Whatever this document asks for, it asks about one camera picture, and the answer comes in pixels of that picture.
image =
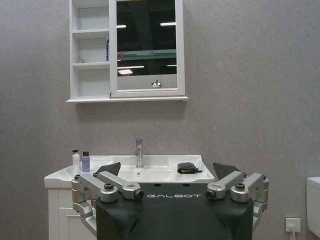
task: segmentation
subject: white sink basin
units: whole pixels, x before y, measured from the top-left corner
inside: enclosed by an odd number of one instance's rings
[[[120,162],[118,176],[128,182],[138,183],[211,183],[214,176],[202,162],[201,155],[144,155],[144,168],[136,168],[134,155],[90,156],[90,172],[95,173],[101,166]],[[191,162],[202,172],[179,174],[179,163]],[[69,189],[73,176],[73,167],[68,166],[44,178],[49,189]]]

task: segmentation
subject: purple bottle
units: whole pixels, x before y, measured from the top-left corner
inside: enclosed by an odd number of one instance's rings
[[[90,156],[88,151],[83,152],[82,157],[82,172],[88,173],[90,172]]]

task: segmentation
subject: toilet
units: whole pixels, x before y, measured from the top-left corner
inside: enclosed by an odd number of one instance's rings
[[[306,217],[308,228],[320,238],[320,176],[306,181]]]

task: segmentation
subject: white bottle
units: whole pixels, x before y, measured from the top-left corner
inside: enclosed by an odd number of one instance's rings
[[[81,173],[79,150],[72,151],[73,176]]]

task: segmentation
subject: mirror cabinet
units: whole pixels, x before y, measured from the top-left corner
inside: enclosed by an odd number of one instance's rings
[[[186,101],[183,0],[70,0],[68,103]]]

